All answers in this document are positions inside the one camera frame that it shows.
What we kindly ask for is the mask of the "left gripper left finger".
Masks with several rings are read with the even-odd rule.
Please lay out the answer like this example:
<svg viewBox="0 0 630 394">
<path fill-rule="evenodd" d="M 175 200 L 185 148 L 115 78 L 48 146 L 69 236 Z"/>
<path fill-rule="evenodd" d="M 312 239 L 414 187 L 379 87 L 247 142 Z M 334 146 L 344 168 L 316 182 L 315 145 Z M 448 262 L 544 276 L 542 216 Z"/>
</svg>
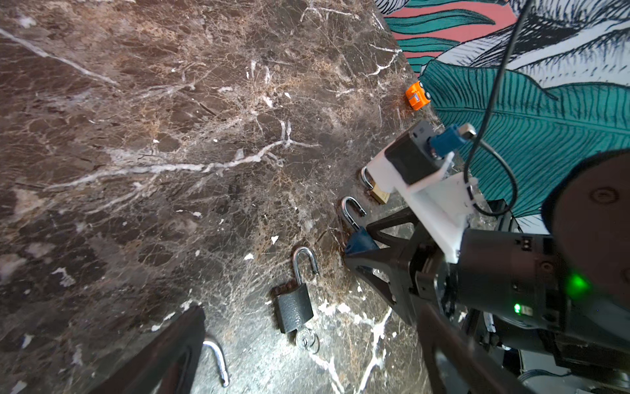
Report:
<svg viewBox="0 0 630 394">
<path fill-rule="evenodd" d="M 205 313 L 189 308 L 93 393 L 189 393 L 195 381 Z"/>
</svg>

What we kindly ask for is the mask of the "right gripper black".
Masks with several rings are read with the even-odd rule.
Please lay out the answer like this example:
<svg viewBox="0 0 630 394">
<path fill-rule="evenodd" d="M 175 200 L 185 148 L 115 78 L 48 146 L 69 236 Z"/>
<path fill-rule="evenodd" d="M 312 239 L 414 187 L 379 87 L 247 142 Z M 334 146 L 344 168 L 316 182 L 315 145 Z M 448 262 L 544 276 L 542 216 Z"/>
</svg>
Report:
<svg viewBox="0 0 630 394">
<path fill-rule="evenodd" d="M 385 230 L 413 225 L 409 239 Z M 367 255 L 347 255 L 346 266 L 364 281 L 408 325 L 418 323 L 420 309 L 431 305 L 451 319 L 456 310 L 457 276 L 454 265 L 432 241 L 411 208 L 367 225 L 374 241 L 386 247 Z"/>
</svg>

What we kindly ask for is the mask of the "brass padlock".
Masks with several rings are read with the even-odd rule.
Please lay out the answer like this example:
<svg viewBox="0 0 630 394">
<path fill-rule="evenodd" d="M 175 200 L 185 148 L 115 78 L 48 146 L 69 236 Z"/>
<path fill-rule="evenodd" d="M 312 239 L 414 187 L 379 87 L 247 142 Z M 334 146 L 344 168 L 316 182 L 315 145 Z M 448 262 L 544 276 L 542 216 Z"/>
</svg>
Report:
<svg viewBox="0 0 630 394">
<path fill-rule="evenodd" d="M 360 170 L 361 180 L 367 188 L 367 193 L 377 202 L 379 205 L 386 205 L 390 193 L 387 193 L 379 188 L 379 186 L 372 180 L 372 177 L 368 174 L 366 167 Z"/>
</svg>

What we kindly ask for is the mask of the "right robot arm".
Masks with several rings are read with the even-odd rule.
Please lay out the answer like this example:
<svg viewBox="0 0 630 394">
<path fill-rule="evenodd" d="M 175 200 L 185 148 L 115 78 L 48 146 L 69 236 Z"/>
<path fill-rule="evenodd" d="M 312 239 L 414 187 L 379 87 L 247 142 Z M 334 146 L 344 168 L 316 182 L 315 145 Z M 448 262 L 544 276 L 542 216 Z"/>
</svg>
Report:
<svg viewBox="0 0 630 394">
<path fill-rule="evenodd" d="M 580 162 L 541 216 L 545 235 L 466 230 L 456 264 L 410 208 L 349 238 L 346 266 L 417 329 L 434 393 L 527 392 L 501 346 L 628 391 L 628 150 Z"/>
</svg>

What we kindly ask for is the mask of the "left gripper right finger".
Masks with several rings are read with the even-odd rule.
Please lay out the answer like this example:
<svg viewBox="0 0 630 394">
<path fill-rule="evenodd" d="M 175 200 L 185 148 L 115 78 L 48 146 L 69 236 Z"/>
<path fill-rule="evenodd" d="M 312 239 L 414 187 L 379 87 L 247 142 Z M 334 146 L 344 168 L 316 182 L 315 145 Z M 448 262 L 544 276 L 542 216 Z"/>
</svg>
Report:
<svg viewBox="0 0 630 394">
<path fill-rule="evenodd" d="M 472 393 L 531 392 L 433 306 L 419 308 L 417 331 L 434 393 L 449 392 L 449 378 L 458 379 Z"/>
</svg>

